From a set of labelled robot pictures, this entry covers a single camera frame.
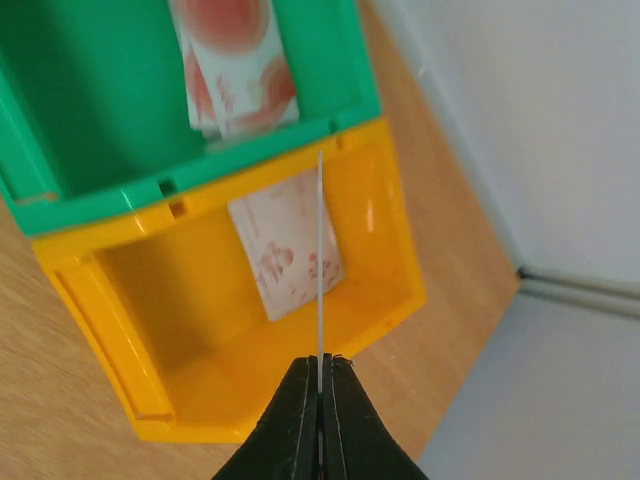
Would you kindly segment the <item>white card with red pattern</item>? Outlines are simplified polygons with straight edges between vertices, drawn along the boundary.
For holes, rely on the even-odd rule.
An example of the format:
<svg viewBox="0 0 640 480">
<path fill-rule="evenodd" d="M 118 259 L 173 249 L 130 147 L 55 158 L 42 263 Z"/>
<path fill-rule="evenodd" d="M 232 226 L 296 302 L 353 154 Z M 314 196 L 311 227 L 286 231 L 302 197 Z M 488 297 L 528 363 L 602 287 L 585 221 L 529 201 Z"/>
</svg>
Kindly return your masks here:
<svg viewBox="0 0 640 480">
<path fill-rule="evenodd" d="M 324 358 L 324 274 L 323 274 L 323 254 L 324 254 L 324 214 L 323 214 L 323 159 L 321 151 L 317 162 L 317 247 L 316 247 L 316 267 L 317 267 L 317 379 L 318 394 L 323 391 L 323 358 Z"/>
</svg>

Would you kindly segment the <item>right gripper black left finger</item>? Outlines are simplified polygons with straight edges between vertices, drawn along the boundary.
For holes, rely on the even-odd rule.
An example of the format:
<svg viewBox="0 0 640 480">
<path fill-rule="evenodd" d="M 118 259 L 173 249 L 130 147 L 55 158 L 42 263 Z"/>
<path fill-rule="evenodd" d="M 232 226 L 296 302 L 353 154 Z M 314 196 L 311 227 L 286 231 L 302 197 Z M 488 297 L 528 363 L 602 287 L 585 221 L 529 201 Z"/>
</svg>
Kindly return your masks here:
<svg viewBox="0 0 640 480">
<path fill-rule="evenodd" d="M 316 479 L 318 361 L 295 359 L 254 430 L 216 479 Z"/>
</svg>

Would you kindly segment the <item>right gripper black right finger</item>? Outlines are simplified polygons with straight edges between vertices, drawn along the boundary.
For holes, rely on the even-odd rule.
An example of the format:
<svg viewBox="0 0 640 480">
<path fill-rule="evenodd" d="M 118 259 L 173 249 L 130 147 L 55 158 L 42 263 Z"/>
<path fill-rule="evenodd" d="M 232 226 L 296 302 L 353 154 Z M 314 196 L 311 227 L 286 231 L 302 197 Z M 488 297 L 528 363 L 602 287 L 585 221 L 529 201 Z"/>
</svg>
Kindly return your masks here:
<svg viewBox="0 0 640 480">
<path fill-rule="evenodd" d="M 352 362 L 326 354 L 320 394 L 322 479 L 424 479 L 386 429 Z"/>
</svg>

